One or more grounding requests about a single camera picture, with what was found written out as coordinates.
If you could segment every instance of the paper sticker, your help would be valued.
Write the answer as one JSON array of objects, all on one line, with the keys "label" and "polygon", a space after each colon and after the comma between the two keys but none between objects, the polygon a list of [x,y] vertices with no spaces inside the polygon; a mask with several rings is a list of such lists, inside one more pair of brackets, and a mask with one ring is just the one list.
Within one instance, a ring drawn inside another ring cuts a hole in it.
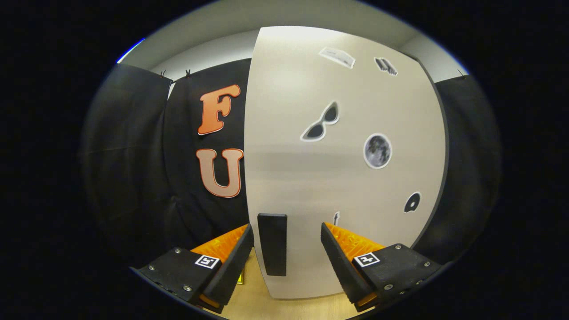
[{"label": "paper sticker", "polygon": [[385,59],[385,58],[374,58],[377,67],[383,71],[383,72],[387,72],[392,76],[397,76],[397,74],[399,72],[397,72],[397,70],[395,70],[395,67],[393,67],[393,65],[391,64],[391,62],[389,62],[389,60]]},{"label": "paper sticker", "polygon": [[338,220],[340,220],[340,211],[334,214],[334,225],[338,225]]},{"label": "paper sticker", "polygon": [[409,199],[407,199],[407,202],[405,203],[405,208],[403,209],[403,212],[407,213],[410,211],[415,211],[417,209],[417,207],[419,206],[420,201],[421,201],[421,193],[415,192],[414,194],[412,194],[409,197]]},{"label": "paper sticker", "polygon": [[319,55],[350,69],[353,68],[354,63],[356,62],[356,59],[350,56],[347,52],[333,48],[324,48],[320,51]]},{"label": "paper sticker", "polygon": [[304,142],[320,141],[326,135],[326,126],[333,125],[340,119],[340,109],[338,103],[332,101],[320,115],[320,119],[313,122],[306,130],[300,135],[300,140]]},{"label": "paper sticker", "polygon": [[391,142],[381,133],[374,133],[364,143],[364,160],[372,169],[381,169],[391,160]]}]

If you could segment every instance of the black block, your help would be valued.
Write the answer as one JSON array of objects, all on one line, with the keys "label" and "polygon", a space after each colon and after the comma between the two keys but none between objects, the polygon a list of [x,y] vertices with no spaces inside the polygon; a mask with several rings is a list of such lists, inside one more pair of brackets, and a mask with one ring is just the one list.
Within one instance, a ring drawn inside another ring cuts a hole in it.
[{"label": "black block", "polygon": [[334,235],[324,223],[322,223],[322,229],[320,230],[320,241],[330,259],[336,277],[338,277],[340,285],[351,303],[357,303],[374,291],[357,273],[348,258],[346,258]]},{"label": "black block", "polygon": [[286,277],[286,215],[259,214],[259,242],[268,276]]},{"label": "black block", "polygon": [[376,291],[380,303],[419,289],[440,268],[436,262],[402,244],[355,257],[352,264]]},{"label": "black block", "polygon": [[169,293],[192,303],[220,267],[218,258],[175,248],[138,271]]},{"label": "black block", "polygon": [[222,306],[229,303],[231,295],[237,285],[239,275],[243,271],[247,258],[251,253],[253,244],[253,230],[249,224],[225,263],[223,263],[219,271],[213,276],[211,282],[203,290],[203,294],[206,297]]}]

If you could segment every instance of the white wall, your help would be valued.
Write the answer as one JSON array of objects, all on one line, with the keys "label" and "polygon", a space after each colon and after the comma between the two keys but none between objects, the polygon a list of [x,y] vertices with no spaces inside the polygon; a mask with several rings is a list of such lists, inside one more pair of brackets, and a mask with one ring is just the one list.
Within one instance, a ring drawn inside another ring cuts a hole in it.
[{"label": "white wall", "polygon": [[[165,77],[177,80],[185,76],[187,69],[194,73],[227,62],[251,58],[258,34],[259,30],[255,30],[208,41],[175,55],[150,71],[160,74],[166,70]],[[170,86],[168,97],[174,86],[175,84]]]},{"label": "white wall", "polygon": [[[258,34],[259,30],[254,30],[205,42],[175,55],[150,71],[160,74],[166,70],[164,76],[176,80],[185,76],[187,69],[194,73],[227,62],[251,58]],[[412,38],[399,50],[419,58],[433,82],[460,76],[458,69],[464,75],[468,74],[451,55],[424,35]]]},{"label": "white wall", "polygon": [[468,74],[468,71],[445,49],[424,35],[414,37],[401,46],[399,50],[417,57],[435,83],[460,77],[458,70],[464,75]]}]

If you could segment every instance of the sticker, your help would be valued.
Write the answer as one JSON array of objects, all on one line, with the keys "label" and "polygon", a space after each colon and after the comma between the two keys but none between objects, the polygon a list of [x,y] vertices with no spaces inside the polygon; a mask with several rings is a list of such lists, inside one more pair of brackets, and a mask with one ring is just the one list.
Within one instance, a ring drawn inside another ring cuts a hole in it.
[{"label": "sticker", "polygon": [[340,119],[340,109],[338,103],[332,101],[322,112],[320,119],[312,123],[301,135],[300,140],[304,142],[320,141],[326,135],[326,125],[333,125]]},{"label": "sticker", "polygon": [[381,134],[374,133],[364,143],[364,160],[372,169],[381,169],[391,160],[391,142]]},{"label": "sticker", "polygon": [[373,254],[373,252],[367,253],[365,255],[357,256],[356,259],[357,263],[362,266],[372,265],[374,263],[378,263],[380,260]]},{"label": "sticker", "polygon": [[334,214],[334,225],[338,225],[338,220],[340,220],[340,211]]},{"label": "sticker", "polygon": [[217,264],[219,258],[214,258],[210,256],[201,256],[197,259],[196,264],[199,266],[203,266],[205,268],[213,269],[213,267]]},{"label": "sticker", "polygon": [[356,59],[350,56],[347,52],[338,49],[324,48],[320,50],[320,53],[318,54],[350,69],[353,68],[354,63],[356,62]]},{"label": "sticker", "polygon": [[399,72],[397,72],[397,70],[395,69],[395,67],[393,67],[393,65],[391,64],[391,62],[389,62],[389,60],[385,59],[385,58],[374,58],[377,67],[383,71],[383,72],[387,72],[392,76],[397,76],[397,74]]},{"label": "sticker", "polygon": [[421,201],[421,193],[415,192],[412,194],[409,199],[407,199],[407,203],[405,203],[405,208],[403,209],[404,213],[415,211],[419,206],[419,202]]},{"label": "sticker", "polygon": [[237,284],[238,285],[242,285],[243,284],[243,274],[245,273],[245,269],[243,269],[243,271],[241,271],[241,274],[239,275],[239,279],[237,279]]}]

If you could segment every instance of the white label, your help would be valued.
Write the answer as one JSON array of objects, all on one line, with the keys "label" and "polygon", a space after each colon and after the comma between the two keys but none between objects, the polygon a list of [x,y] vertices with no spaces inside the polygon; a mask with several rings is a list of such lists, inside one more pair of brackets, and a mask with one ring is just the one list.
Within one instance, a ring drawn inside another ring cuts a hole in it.
[{"label": "white label", "polygon": [[353,68],[354,63],[356,62],[356,59],[350,56],[347,52],[333,48],[324,48],[320,51],[319,55],[350,69]]},{"label": "white label", "polygon": [[219,258],[214,258],[210,256],[201,256],[197,259],[196,264],[199,266],[203,266],[205,268],[213,269],[213,267],[217,264]]},{"label": "white label", "polygon": [[372,253],[366,253],[365,255],[355,257],[357,263],[362,267],[378,263],[380,260]]}]

